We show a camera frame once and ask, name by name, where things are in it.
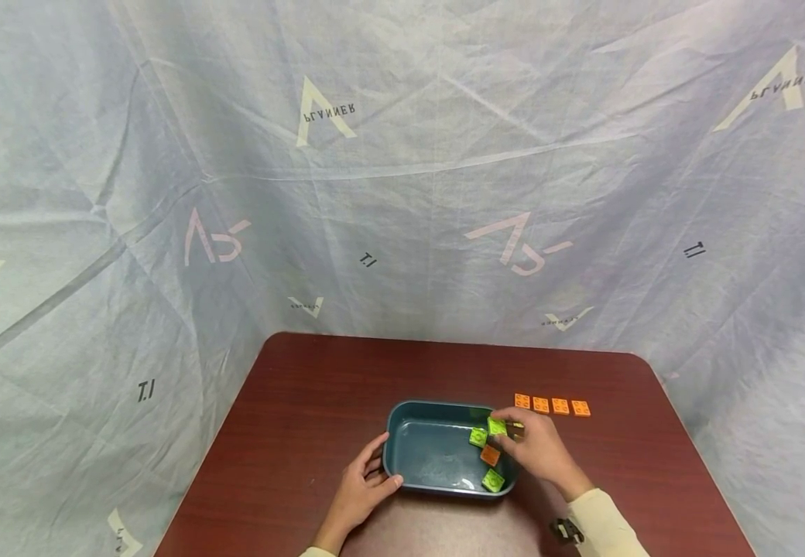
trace green block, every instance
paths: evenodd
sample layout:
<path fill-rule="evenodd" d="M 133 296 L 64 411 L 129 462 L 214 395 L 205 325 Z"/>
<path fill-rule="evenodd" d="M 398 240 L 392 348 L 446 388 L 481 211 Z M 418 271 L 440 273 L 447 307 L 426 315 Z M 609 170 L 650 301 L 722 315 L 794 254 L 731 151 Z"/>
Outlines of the green block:
<path fill-rule="evenodd" d="M 489 434 L 490 435 L 508 435 L 508 428 L 502 420 L 496 418 L 489 418 Z"/>
<path fill-rule="evenodd" d="M 497 471 L 493 470 L 492 468 L 490 468 L 486 475 L 483 476 L 483 487 L 489 489 L 492 493 L 502 491 L 503 485 L 505 485 L 504 477 L 502 477 L 501 474 L 498 474 Z"/>
<path fill-rule="evenodd" d="M 483 448 L 486 446 L 486 436 L 489 434 L 486 433 L 485 429 L 480 428 L 471 428 L 471 440 L 468 441 L 473 446 L 479 446 Z"/>

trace table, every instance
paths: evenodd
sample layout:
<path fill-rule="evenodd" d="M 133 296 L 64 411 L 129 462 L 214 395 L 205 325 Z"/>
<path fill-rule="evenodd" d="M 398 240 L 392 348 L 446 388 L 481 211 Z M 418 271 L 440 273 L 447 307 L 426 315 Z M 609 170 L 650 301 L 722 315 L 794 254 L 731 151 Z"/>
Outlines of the table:
<path fill-rule="evenodd" d="M 649 365 L 633 354 L 278 333 L 264 344 L 157 557 L 297 557 L 344 466 L 420 398 L 502 407 L 585 400 L 557 428 L 652 557 L 751 556 Z M 400 492 L 344 557 L 575 556 L 550 534 L 553 488 L 521 474 L 501 502 Z"/>

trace orange lego brick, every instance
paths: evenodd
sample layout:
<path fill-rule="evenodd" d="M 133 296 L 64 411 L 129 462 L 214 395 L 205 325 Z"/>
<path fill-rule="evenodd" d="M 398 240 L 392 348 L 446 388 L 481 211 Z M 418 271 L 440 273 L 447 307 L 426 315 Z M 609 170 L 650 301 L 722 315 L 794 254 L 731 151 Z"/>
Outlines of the orange lego brick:
<path fill-rule="evenodd" d="M 483 447 L 483 452 L 480 453 L 480 460 L 489 464 L 490 466 L 495 466 L 498 464 L 498 457 L 501 455 L 502 453 L 499 452 L 497 448 L 487 445 Z"/>
<path fill-rule="evenodd" d="M 550 412 L 548 409 L 548 399 L 533 397 L 533 410 L 542 412 L 542 414 L 548 414 L 548 412 Z"/>
<path fill-rule="evenodd" d="M 521 395 L 520 393 L 514 393 L 514 406 L 529 410 L 529 395 Z"/>
<path fill-rule="evenodd" d="M 573 414 L 586 418 L 590 416 L 591 410 L 588 409 L 588 403 L 585 400 L 573 400 Z"/>
<path fill-rule="evenodd" d="M 569 403 L 565 398 L 551 398 L 551 407 L 554 408 L 554 414 L 569 414 Z"/>

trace black object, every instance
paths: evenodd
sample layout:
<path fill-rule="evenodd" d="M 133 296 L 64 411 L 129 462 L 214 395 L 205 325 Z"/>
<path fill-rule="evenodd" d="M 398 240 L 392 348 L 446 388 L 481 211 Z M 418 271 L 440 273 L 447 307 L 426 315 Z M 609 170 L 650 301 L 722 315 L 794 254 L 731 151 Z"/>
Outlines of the black object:
<path fill-rule="evenodd" d="M 575 527 L 575 524 L 573 524 L 569 518 L 558 518 L 553 524 L 550 524 L 548 528 L 551 528 L 555 537 L 563 544 L 575 542 L 575 544 L 579 545 L 585 541 L 582 532 L 579 531 L 579 528 Z"/>

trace sleeve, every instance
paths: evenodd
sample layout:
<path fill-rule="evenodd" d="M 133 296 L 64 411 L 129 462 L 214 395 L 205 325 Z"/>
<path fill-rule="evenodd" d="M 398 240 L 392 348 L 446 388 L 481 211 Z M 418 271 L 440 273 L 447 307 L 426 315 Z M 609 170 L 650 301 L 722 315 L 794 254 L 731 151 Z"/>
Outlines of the sleeve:
<path fill-rule="evenodd" d="M 635 530 L 601 489 L 592 489 L 570 503 L 567 517 L 585 537 L 577 546 L 582 557 L 649 557 Z"/>
<path fill-rule="evenodd" d="M 318 547 L 309 547 L 300 557 L 334 557 L 334 555 Z"/>

